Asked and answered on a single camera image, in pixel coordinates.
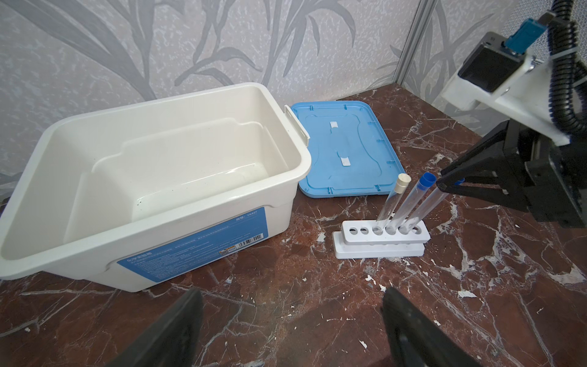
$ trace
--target black cable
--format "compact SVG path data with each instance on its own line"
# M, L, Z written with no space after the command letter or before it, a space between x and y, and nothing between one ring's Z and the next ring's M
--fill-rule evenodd
M550 54L577 47L576 23L571 20L573 0L554 0L552 11L566 21L563 25L551 25L548 28L548 48ZM587 121L579 119L573 109L573 83L579 75L587 75L585 65L576 63L576 51L553 60L550 83L550 112L555 126L572 136L587 136ZM582 83L576 88L583 108L587 106L587 86Z

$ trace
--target robotic arm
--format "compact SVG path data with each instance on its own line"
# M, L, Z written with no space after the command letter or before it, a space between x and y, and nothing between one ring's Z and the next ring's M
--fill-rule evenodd
M573 108L574 90L587 110L587 68L576 54L572 5L555 0L509 39L487 33L448 81L442 96L459 109L483 102L510 120L441 171L441 191L587 227L587 120ZM538 64L529 46L547 29L551 57Z

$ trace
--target metal frame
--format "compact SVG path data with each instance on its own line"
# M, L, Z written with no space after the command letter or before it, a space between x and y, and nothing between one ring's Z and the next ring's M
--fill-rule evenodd
M438 0L421 0L418 5L414 21L411 24L410 33L407 35L406 44L393 76L394 81L399 85L402 85L406 79L411 61L414 59L416 50L418 49L422 36L424 35L424 30L430 22L432 12L436 7L437 2Z

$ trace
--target test tube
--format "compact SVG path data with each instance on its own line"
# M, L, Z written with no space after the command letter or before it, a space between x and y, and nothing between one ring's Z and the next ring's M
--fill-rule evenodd
M397 175L396 186L392 192L387 196L387 200L383 205L383 209L377 216L377 221L373 226L373 233L383 234L383 229L389 222L389 218L392 216L393 210L396 208L397 203L400 202L403 193L406 191L407 186L410 184L411 177L405 173Z
M411 210L414 209L416 204L420 201L420 199L426 194L426 191L430 188L430 186L434 185L436 182L436 176L431 174L430 172L426 172L420 177L418 183L414 188L410 191L410 194L406 197L402 206L397 210L396 214L393 216L393 219L389 222L389 225L385 227L385 230L389 234L395 234L397 228L403 222L404 219L411 213Z
M460 185L463 182L465 182L465 179L457 181L455 185ZM422 202L420 206L414 210L410 217L400 226L400 233L408 234L412 228L414 228L418 222L430 214L432 209L436 208L438 204L440 204L442 200L447 197L447 195L448 193L440 191L438 187L435 188L434 191L432 191L432 193L424 200L424 202Z

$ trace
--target blue label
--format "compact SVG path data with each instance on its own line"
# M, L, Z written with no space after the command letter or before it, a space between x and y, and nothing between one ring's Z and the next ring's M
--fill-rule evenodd
M265 208L259 208L118 263L149 280L162 282L268 236Z

